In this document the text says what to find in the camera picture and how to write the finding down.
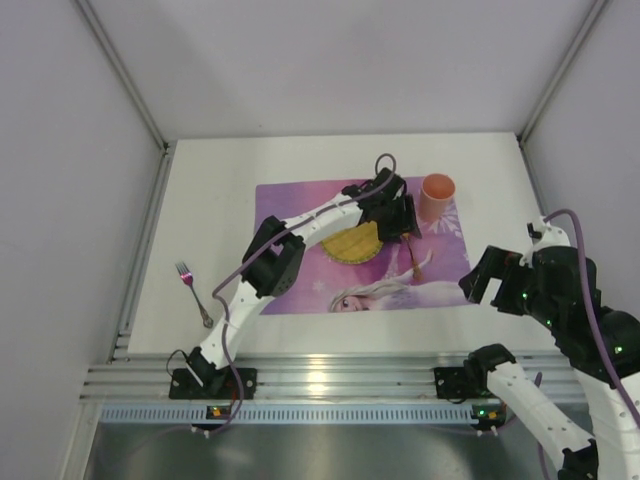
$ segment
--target frozen placemat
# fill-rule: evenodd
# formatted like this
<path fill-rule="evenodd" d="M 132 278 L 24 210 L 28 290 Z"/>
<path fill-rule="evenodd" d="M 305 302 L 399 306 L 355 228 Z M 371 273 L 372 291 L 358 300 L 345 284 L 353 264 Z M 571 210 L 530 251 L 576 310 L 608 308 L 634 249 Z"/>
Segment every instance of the frozen placemat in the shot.
<path fill-rule="evenodd" d="M 408 192 L 419 198 L 421 177 L 409 177 Z M 346 185 L 363 180 L 258 185 L 256 223 L 270 215 L 294 217 L 326 202 Z M 298 279 L 264 315 L 326 313 L 358 310 L 401 310 L 465 305 L 458 280 L 470 270 L 455 201 L 434 223 L 420 223 L 422 238 L 411 238 L 421 271 L 416 279 L 409 247 L 387 243 L 371 260 L 349 265 L 333 260 L 321 244 L 308 249 Z"/>

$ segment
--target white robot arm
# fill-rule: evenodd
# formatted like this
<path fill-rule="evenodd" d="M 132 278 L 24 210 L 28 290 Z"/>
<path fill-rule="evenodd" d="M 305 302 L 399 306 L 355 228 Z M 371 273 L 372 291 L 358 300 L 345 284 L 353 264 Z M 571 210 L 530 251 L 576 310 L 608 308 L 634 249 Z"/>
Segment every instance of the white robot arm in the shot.
<path fill-rule="evenodd" d="M 305 249 L 311 248 L 334 233 L 358 225 L 363 213 L 358 204 L 349 203 L 339 206 L 350 199 L 351 197 L 340 193 L 329 202 L 310 212 L 284 220 L 284 226 L 292 227 L 303 223 L 307 218 L 311 218 L 309 223 L 295 230 L 295 235 L 304 242 Z M 325 210 L 332 205 L 336 205 L 336 208 L 317 216 L 319 211 Z M 238 346 L 242 340 L 242 333 L 247 331 L 247 328 L 253 324 L 260 312 L 275 298 L 273 295 L 259 297 L 256 288 L 251 283 L 247 281 L 240 282 L 238 290 L 229 304 L 231 321 L 228 327 L 227 345 L 231 358 L 236 356 Z M 202 356 L 209 363 L 214 364 L 216 368 L 223 368 L 229 364 L 221 347 L 224 322 L 225 319 L 223 317 L 216 324 L 211 334 L 200 344 Z"/>
<path fill-rule="evenodd" d="M 491 304 L 505 313 L 531 315 L 549 329 L 585 391 L 595 438 L 551 403 L 502 345 L 469 355 L 468 380 L 513 410 L 549 455 L 560 480 L 639 480 L 640 429 L 598 355 L 581 300 L 576 250 L 562 229 L 543 218 L 529 224 L 529 234 L 534 242 L 529 252 L 488 247 L 460 286 L 479 303 L 489 278 L 498 278 L 502 284 Z M 587 259 L 587 265 L 607 353 L 635 408 L 640 405 L 640 324 L 627 313 L 600 306 L 595 264 Z"/>
<path fill-rule="evenodd" d="M 263 221 L 237 271 L 242 281 L 228 310 L 211 334 L 187 356 L 186 369 L 174 370 L 170 398 L 218 396 L 242 334 L 271 301 L 291 288 L 307 248 L 334 233 L 370 221 L 376 222 L 378 238 L 383 242 L 399 240 L 407 233 L 420 236 L 406 182 L 388 168 L 378 172 L 378 163 L 384 157 L 389 157 L 395 167 L 393 156 L 381 155 L 376 162 L 375 179 L 347 186 L 328 202 L 297 217 L 281 221 L 272 216 Z M 220 288 L 214 291 L 215 298 L 219 298 Z"/>

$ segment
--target fork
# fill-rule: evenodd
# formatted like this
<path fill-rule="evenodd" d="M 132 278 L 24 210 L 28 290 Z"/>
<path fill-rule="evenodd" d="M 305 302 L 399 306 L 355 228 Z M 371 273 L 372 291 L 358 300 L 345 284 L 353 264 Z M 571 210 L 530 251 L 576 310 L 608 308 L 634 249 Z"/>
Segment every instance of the fork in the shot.
<path fill-rule="evenodd" d="M 191 293 L 193 293 L 193 298 L 196 299 L 196 303 L 198 304 L 198 309 L 200 310 L 200 316 L 202 317 L 202 324 L 205 326 L 205 328 L 212 328 L 213 319 L 209 316 L 207 309 L 204 308 L 204 306 L 202 305 L 202 302 L 198 298 L 198 294 L 193 288 L 193 273 L 191 273 L 191 270 L 189 270 L 189 268 L 184 262 L 176 263 L 176 268 L 178 269 L 178 273 L 180 274 L 182 283 L 184 283 L 187 287 L 189 287 L 189 289 L 191 290 Z"/>

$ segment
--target gray wall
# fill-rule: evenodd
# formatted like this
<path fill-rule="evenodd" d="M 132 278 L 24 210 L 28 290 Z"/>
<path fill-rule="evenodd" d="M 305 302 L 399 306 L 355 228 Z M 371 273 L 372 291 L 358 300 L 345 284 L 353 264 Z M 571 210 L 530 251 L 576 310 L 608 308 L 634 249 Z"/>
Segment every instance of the gray wall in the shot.
<path fill-rule="evenodd" d="M 640 3 L 607 9 L 529 142 L 550 210 L 580 216 L 605 302 L 640 317 Z"/>
<path fill-rule="evenodd" d="M 519 130 L 587 0 L 92 0 L 169 139 Z"/>
<path fill-rule="evenodd" d="M 159 153 L 69 0 L 0 2 L 0 478 L 50 479 Z"/>

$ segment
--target yellow plate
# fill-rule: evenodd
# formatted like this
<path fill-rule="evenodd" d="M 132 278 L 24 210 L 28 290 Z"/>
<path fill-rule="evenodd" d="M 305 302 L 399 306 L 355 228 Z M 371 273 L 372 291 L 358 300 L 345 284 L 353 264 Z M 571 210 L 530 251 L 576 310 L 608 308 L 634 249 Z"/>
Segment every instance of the yellow plate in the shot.
<path fill-rule="evenodd" d="M 363 223 L 324 239 L 322 248 L 336 262 L 357 265 L 375 257 L 382 248 L 376 222 Z"/>

